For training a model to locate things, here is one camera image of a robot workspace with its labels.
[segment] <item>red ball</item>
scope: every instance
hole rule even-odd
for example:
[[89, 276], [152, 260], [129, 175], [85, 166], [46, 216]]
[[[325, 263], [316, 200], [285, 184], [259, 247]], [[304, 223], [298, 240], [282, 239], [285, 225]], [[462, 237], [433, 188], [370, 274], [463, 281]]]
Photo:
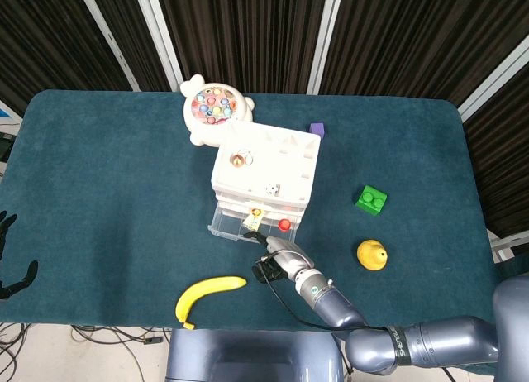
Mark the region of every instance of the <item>red ball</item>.
[[282, 219], [278, 223], [278, 228], [282, 232], [286, 232], [288, 229], [290, 229], [290, 221], [288, 219]]

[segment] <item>toy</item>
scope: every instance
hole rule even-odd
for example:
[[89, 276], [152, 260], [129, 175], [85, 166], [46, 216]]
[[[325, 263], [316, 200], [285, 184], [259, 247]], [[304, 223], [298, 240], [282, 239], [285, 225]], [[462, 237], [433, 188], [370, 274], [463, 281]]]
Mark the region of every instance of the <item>toy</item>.
[[382, 211], [386, 198], [388, 198], [386, 193], [380, 192], [372, 186], [365, 185], [360, 198], [356, 202], [356, 206], [369, 214], [377, 215]]
[[251, 231], [256, 231], [259, 229], [259, 225], [261, 224], [261, 220], [265, 213], [262, 210], [259, 210], [258, 208], [253, 208], [250, 212], [250, 215], [246, 217], [246, 219], [243, 221], [242, 225], [250, 229]]
[[283, 218], [278, 222], [278, 228], [280, 231], [286, 232], [288, 229], [290, 229], [290, 221], [286, 218]]
[[362, 241], [358, 246], [356, 256], [367, 270], [381, 270], [388, 262], [388, 252], [376, 240]]
[[[306, 132], [233, 122], [213, 167], [218, 205], [212, 234], [255, 241], [243, 237], [250, 229], [293, 241], [311, 197], [320, 141]], [[257, 225], [249, 216], [254, 208], [264, 215]], [[284, 219], [290, 226], [282, 230]]]
[[254, 102], [232, 86], [206, 84], [200, 74], [195, 74], [180, 85], [180, 91], [186, 97], [183, 119], [196, 146], [219, 146], [231, 122], [252, 121]]
[[312, 134], [319, 135], [322, 139], [325, 136], [325, 128], [323, 126], [323, 123], [311, 123], [309, 131]]
[[176, 318], [183, 324], [184, 328], [193, 330], [195, 326], [190, 322], [187, 322], [187, 320], [189, 312], [195, 302], [205, 295], [239, 289], [245, 285], [246, 280], [238, 276], [214, 277], [199, 281], [186, 289], [180, 296], [179, 301], [176, 303], [176, 308], [174, 309]]

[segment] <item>green lego block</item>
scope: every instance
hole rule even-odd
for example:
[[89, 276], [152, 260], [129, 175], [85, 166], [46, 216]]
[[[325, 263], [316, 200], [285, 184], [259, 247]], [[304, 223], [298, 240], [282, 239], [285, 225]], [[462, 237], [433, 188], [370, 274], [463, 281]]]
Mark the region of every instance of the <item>green lego block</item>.
[[358, 202], [356, 202], [356, 206], [367, 211], [369, 214], [377, 215], [382, 211], [382, 207], [386, 203], [386, 198], [388, 198], [386, 193], [380, 192], [372, 186], [365, 185]]

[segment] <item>purple cube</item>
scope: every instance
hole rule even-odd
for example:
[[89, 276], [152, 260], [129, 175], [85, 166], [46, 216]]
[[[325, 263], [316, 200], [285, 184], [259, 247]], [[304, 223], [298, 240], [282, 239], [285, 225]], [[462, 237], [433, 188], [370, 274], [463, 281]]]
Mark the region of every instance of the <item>purple cube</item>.
[[322, 139], [325, 136], [325, 128], [323, 128], [323, 123], [311, 123], [311, 128], [309, 131], [312, 134], [318, 134]]

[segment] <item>white toy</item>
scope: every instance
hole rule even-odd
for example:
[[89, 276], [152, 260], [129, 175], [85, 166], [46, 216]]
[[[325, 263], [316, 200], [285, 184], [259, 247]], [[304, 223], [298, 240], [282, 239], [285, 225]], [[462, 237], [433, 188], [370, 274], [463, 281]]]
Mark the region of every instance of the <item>white toy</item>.
[[[212, 173], [218, 205], [210, 231], [242, 239], [244, 222], [258, 212], [260, 232], [293, 241], [311, 197], [320, 140], [253, 122], [226, 127]], [[287, 232], [279, 228], [285, 219]]]
[[206, 84], [200, 74], [195, 74], [180, 85], [180, 91], [186, 97], [183, 119], [196, 146], [219, 146], [232, 122], [252, 121], [254, 102], [232, 86]]

